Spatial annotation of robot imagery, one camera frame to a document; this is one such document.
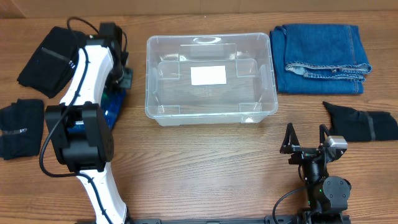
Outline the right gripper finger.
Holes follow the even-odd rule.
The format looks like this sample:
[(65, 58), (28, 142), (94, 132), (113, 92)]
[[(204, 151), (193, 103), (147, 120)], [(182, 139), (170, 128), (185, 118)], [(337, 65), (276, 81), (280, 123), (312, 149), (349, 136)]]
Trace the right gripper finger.
[(319, 130), (320, 130), (320, 144), (323, 144), (326, 141), (326, 138), (330, 135), (330, 132), (325, 124), (321, 124), (319, 126)]
[(282, 142), (280, 153), (281, 154), (293, 154), (300, 149), (300, 143), (295, 133), (295, 129), (292, 123), (287, 125), (285, 137)]

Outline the blue green sequin garment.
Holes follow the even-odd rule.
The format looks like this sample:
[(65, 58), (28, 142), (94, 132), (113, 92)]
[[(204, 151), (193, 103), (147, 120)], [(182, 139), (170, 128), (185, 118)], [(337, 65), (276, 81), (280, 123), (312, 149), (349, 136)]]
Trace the blue green sequin garment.
[(109, 135), (116, 124), (125, 96), (125, 90), (105, 92), (98, 103), (90, 95), (84, 98), (81, 90), (73, 95), (62, 124), (69, 133)]

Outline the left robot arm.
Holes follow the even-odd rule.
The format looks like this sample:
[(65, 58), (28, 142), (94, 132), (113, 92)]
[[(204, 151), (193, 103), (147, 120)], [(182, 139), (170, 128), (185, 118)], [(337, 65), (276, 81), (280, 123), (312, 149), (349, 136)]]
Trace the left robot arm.
[(39, 156), (42, 172), (50, 177), (77, 177), (94, 208), (95, 223), (132, 223), (111, 169), (114, 139), (104, 110), (132, 85), (127, 68), (127, 36), (113, 22), (102, 22), (94, 35), (78, 43), (78, 63), (72, 82), (58, 105), (48, 106), (49, 130)]

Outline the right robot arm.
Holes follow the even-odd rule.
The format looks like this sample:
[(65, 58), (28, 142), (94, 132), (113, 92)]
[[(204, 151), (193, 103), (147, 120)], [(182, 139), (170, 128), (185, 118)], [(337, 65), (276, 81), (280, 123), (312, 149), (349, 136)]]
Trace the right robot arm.
[[(342, 136), (333, 136), (324, 124), (319, 127), (320, 145), (302, 147), (292, 123), (287, 125), (280, 153), (289, 154), (289, 164), (298, 166), (298, 175), (303, 187), (283, 195), (272, 209), (274, 223), (350, 223), (349, 216), (343, 212), (348, 209), (348, 199), (352, 186), (349, 181), (331, 176), (327, 164), (340, 159), (348, 148)], [(290, 195), (306, 191), (308, 207), (300, 209), (296, 215), (282, 218), (275, 214), (277, 206)]]

